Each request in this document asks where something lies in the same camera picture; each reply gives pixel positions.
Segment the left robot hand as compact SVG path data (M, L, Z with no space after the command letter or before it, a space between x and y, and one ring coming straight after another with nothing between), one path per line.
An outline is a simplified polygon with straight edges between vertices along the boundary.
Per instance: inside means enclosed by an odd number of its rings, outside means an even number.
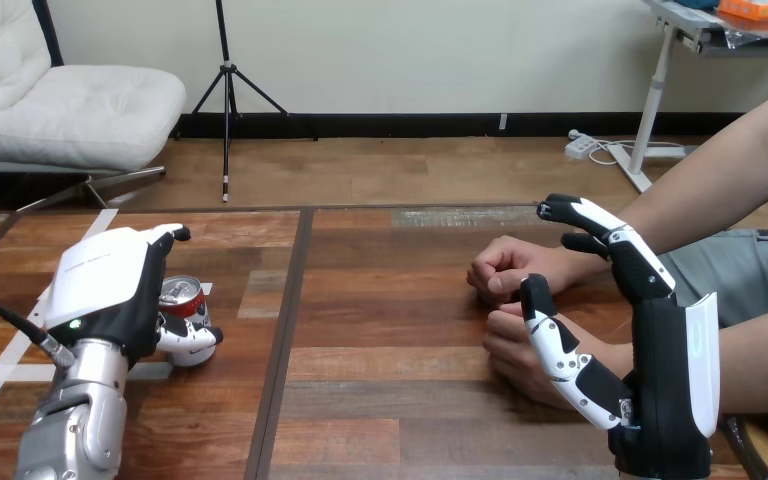
M161 310L166 257L190 237L188 227L172 223L107 230L73 245L50 285L46 331L69 348L107 341L130 366L158 350L192 355L215 348L224 340L220 328Z

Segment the person's hand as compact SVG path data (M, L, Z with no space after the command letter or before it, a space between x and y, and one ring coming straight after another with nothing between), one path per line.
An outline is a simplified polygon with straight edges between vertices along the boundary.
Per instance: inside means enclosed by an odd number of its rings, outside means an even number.
M611 344L600 340L563 315L558 320L580 341L581 352L594 355L619 377L631 371L631 344ZM537 353L527 338L519 304L502 304L489 313L483 346L488 352L492 371L511 383L525 397L548 407L567 411L573 409L542 369Z
M609 263L593 254L502 236L472 260L466 279L484 304L498 307L513 301L521 280L530 274L544 276L557 294L608 269Z

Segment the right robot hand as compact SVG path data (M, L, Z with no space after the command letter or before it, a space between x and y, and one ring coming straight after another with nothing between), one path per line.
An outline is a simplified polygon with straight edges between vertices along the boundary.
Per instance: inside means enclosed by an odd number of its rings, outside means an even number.
M580 350L546 278L525 277L524 324L542 369L571 406L607 432L621 478L709 478L720 405L716 293L679 305L675 279L639 233L587 199L551 194L537 215L574 227L562 245L609 261L632 307L633 368L619 378Z

